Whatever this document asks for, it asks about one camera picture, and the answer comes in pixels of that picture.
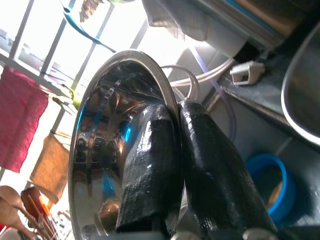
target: wooden utensil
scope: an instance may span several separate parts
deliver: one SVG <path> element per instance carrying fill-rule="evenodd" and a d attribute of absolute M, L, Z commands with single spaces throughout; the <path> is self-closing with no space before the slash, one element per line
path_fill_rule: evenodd
<path fill-rule="evenodd" d="M 34 227 L 39 231 L 40 235 L 42 235 L 46 239 L 50 239 L 48 234 L 41 229 L 35 218 L 24 209 L 21 197 L 19 193 L 16 192 L 16 190 L 14 190 L 10 186 L 0 186 L 0 197 L 3 198 L 12 207 L 20 210 L 23 215 L 25 215 L 25 217 L 30 220 Z"/>
<path fill-rule="evenodd" d="M 30 240 L 37 238 L 35 233 L 25 228 L 17 211 L 3 198 L 0 198 L 0 224 L 18 229 Z"/>

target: blue plastic container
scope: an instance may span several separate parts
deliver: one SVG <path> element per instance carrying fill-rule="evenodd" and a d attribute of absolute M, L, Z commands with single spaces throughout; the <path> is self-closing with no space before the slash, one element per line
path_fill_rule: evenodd
<path fill-rule="evenodd" d="M 272 220 L 277 223 L 292 209 L 296 198 L 296 186 L 288 173 L 286 166 L 279 157 L 273 154 L 260 154 L 251 157 L 246 162 L 246 167 L 255 182 L 260 173 L 268 166 L 279 168 L 282 175 L 282 188 L 276 202 L 268 209 Z"/>

